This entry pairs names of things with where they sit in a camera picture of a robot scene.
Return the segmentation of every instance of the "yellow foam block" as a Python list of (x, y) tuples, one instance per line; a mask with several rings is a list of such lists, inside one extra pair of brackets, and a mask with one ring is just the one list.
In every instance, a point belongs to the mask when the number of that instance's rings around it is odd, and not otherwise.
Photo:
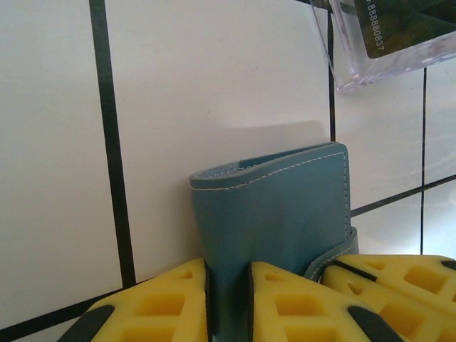
[[(264, 262), (252, 263), (252, 280), (253, 342), (401, 341), (357, 299)], [(349, 308), (360, 309), (363, 316), (373, 318), (365, 322), (367, 326), (380, 321), (376, 333), (384, 333), (386, 339), (369, 338)]]
[(207, 342), (204, 285), (195, 259), (97, 302), (115, 309), (92, 342)]
[(456, 341), (454, 316), (394, 289), (335, 265), (326, 268), (321, 283), (367, 303), (405, 341)]
[(456, 270), (442, 265), (442, 261), (453, 261), (449, 258), (432, 255), (344, 255), (338, 261), (372, 274), (378, 284), (456, 315)]

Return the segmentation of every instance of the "leather wallet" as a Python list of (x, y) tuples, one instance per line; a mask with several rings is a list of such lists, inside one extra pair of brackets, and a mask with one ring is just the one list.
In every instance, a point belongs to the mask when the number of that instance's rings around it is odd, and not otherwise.
[(358, 253), (348, 153), (337, 142), (214, 167), (191, 176), (190, 186), (216, 341), (248, 341), (249, 262), (318, 281), (338, 255)]

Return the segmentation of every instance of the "white tile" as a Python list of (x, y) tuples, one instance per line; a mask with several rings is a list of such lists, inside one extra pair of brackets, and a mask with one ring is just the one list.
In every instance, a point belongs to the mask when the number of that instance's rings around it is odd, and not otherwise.
[[(336, 68), (342, 46), (335, 37)], [(336, 139), (347, 145), (351, 207), (421, 186), (423, 71), (336, 94)]]
[(141, 280), (200, 254), (193, 172), (328, 140), (328, 69), (296, 1), (106, 6)]
[(427, 69), (425, 181), (456, 175), (456, 59)]
[(87, 1), (0, 1), (0, 328), (121, 285)]
[(29, 336), (20, 338), (18, 342), (55, 342), (57, 341), (75, 322), (77, 319), (72, 319), (52, 328), (33, 333)]
[(456, 181), (425, 192), (424, 253), (456, 259)]
[(421, 194), (352, 219), (361, 254), (419, 254)]

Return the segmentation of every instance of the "black card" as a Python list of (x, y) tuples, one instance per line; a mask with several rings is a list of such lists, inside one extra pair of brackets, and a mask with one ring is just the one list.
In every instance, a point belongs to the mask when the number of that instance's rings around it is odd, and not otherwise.
[(456, 31), (456, 0), (354, 0), (369, 58)]

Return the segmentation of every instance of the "clear plastic container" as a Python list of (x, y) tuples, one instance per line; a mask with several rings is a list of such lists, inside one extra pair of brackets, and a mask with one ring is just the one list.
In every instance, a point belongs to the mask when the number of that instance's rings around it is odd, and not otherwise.
[[(331, 42), (322, 41), (339, 92), (382, 78), (424, 68), (456, 56), (456, 4), (453, 0), (328, 0), (334, 38), (343, 56), (331, 62)], [(311, 0), (320, 32), (326, 16)]]

